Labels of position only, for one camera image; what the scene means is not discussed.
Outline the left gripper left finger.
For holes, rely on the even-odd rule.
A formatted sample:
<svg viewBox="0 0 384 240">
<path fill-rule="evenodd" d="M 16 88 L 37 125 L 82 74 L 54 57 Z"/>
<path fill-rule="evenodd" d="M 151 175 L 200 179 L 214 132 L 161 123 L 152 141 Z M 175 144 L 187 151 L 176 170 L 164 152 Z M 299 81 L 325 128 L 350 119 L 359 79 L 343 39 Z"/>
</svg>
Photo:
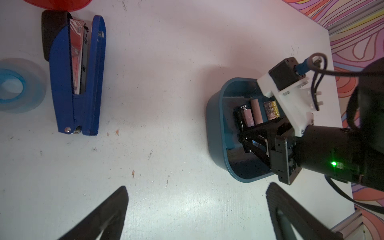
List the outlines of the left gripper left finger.
<svg viewBox="0 0 384 240">
<path fill-rule="evenodd" d="M 60 239 L 119 240 L 124 227 L 128 203 L 127 189 L 125 186 L 121 186 Z"/>
</svg>

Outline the blue stapler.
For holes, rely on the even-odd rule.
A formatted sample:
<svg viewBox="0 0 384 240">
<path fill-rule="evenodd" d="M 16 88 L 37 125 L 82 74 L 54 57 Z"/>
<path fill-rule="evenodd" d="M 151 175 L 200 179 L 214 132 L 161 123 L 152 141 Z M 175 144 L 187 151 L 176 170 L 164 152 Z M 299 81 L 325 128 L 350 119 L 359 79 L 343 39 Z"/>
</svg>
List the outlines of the blue stapler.
<svg viewBox="0 0 384 240">
<path fill-rule="evenodd" d="M 69 12 L 45 10 L 42 37 L 58 131 L 96 136 L 107 43 L 103 17 L 94 16 L 88 28 Z"/>
</svg>

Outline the teal plastic storage box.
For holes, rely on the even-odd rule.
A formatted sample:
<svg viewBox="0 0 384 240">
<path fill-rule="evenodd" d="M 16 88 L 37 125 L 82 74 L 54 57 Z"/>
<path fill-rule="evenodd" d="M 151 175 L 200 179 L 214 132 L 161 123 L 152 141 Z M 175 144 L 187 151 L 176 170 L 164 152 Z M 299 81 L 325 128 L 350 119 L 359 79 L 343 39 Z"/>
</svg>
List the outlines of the teal plastic storage box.
<svg viewBox="0 0 384 240">
<path fill-rule="evenodd" d="M 255 182 L 273 175 L 271 169 L 253 153 L 246 153 L 238 141 L 234 112 L 250 100 L 265 97 L 256 79 L 233 78 L 212 95 L 206 106 L 209 153 L 217 166 L 241 183 Z"/>
</svg>

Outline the pink lip gloss tube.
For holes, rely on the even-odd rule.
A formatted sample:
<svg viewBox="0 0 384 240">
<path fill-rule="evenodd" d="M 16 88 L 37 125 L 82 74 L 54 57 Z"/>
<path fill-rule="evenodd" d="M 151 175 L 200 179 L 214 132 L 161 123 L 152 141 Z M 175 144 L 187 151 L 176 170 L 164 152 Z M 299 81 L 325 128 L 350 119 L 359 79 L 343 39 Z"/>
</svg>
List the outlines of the pink lip gloss tube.
<svg viewBox="0 0 384 240">
<path fill-rule="evenodd" d="M 252 107 L 252 113 L 255 125 L 262 124 L 264 122 L 261 107 L 258 99 L 252 99 L 250 101 Z"/>
</svg>

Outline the red plastic cup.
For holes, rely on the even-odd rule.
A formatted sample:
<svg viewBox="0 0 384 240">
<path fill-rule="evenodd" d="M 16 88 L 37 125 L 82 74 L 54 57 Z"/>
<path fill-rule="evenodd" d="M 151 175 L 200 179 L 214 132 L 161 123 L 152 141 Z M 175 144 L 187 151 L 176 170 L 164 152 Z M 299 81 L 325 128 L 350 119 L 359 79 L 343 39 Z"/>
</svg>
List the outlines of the red plastic cup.
<svg viewBox="0 0 384 240">
<path fill-rule="evenodd" d="M 25 0 L 25 2 L 46 10 L 73 12 L 83 9 L 92 0 Z"/>
</svg>

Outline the clear blue tape roll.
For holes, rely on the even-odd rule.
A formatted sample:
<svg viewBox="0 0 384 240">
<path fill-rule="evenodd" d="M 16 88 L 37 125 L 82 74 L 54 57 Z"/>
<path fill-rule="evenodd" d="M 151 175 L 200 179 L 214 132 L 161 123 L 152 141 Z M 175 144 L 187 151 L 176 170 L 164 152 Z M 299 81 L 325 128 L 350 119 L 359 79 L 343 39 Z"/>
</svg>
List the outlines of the clear blue tape roll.
<svg viewBox="0 0 384 240">
<path fill-rule="evenodd" d="M 1 111 L 25 113 L 45 98 L 47 75 L 37 64 L 21 58 L 1 60 Z"/>
</svg>

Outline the pink blue gradient lipstick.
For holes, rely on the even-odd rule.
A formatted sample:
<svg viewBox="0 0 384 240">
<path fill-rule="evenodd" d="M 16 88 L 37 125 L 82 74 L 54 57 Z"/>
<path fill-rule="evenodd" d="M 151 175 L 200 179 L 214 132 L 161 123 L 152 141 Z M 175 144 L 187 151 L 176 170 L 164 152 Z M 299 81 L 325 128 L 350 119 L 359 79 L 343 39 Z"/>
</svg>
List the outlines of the pink blue gradient lipstick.
<svg viewBox="0 0 384 240">
<path fill-rule="evenodd" d="M 243 120 L 244 120 L 247 128 L 255 126 L 252 110 L 250 107 L 248 107 L 247 105 L 242 105 L 241 106 L 241 113 L 242 113 Z"/>
</svg>

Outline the pale pink lip gloss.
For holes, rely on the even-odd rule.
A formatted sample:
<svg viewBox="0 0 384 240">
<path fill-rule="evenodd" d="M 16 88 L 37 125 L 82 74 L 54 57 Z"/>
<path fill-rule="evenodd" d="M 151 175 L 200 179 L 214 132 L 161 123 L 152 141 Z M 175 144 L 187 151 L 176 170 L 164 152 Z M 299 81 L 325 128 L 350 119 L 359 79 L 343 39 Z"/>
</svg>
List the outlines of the pale pink lip gloss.
<svg viewBox="0 0 384 240">
<path fill-rule="evenodd" d="M 270 120 L 274 119 L 275 113 L 274 113 L 274 110 L 272 107 L 272 102 L 271 101 L 264 102 L 264 108 L 265 108 L 265 112 L 266 112 L 268 120 L 270 121 Z"/>
</svg>

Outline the black lipstick tube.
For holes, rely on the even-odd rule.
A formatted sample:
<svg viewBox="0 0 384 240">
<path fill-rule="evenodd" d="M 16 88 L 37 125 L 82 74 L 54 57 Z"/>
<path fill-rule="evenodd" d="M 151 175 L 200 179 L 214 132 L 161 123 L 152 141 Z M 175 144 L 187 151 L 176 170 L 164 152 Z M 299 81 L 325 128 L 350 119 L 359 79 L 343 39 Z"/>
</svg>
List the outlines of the black lipstick tube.
<svg viewBox="0 0 384 240">
<path fill-rule="evenodd" d="M 234 122 L 239 133 L 244 131 L 243 115 L 240 107 L 235 107 L 233 111 Z"/>
</svg>

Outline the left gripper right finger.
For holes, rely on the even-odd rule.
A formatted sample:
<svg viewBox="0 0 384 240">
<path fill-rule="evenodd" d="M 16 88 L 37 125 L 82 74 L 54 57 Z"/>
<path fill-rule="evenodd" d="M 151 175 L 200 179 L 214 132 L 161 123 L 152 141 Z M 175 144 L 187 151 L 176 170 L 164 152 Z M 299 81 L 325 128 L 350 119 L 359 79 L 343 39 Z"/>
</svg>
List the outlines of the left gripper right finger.
<svg viewBox="0 0 384 240">
<path fill-rule="evenodd" d="M 274 227 L 276 239 L 295 240 L 297 232 L 304 240 L 341 240 L 304 209 L 284 189 L 276 183 L 270 183 L 266 198 Z"/>
</svg>

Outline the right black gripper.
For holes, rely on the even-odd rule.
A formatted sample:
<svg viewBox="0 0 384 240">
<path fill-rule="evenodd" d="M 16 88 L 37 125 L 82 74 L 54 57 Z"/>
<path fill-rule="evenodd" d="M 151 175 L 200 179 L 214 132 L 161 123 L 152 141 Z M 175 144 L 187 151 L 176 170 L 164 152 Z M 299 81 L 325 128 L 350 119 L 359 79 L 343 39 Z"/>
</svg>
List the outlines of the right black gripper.
<svg viewBox="0 0 384 240">
<path fill-rule="evenodd" d="M 238 134 L 238 140 L 286 185 L 291 185 L 301 171 L 294 160 L 297 137 L 287 117 L 246 128 Z"/>
</svg>

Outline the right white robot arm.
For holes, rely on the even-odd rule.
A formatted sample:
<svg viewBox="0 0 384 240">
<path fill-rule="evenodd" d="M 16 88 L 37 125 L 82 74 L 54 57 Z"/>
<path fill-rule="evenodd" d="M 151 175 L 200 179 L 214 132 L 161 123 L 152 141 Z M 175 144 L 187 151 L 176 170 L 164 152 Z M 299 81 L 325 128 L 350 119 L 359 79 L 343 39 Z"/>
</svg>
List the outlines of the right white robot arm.
<svg viewBox="0 0 384 240">
<path fill-rule="evenodd" d="M 384 189 L 384 61 L 361 72 L 327 70 L 327 57 L 315 53 L 303 63 L 281 61 L 258 81 L 273 97 L 282 117 L 240 130 L 239 142 L 290 185 L 302 169 L 329 178 Z M 346 128 L 314 125 L 320 109 L 318 87 L 325 75 L 357 77 L 347 106 Z"/>
</svg>

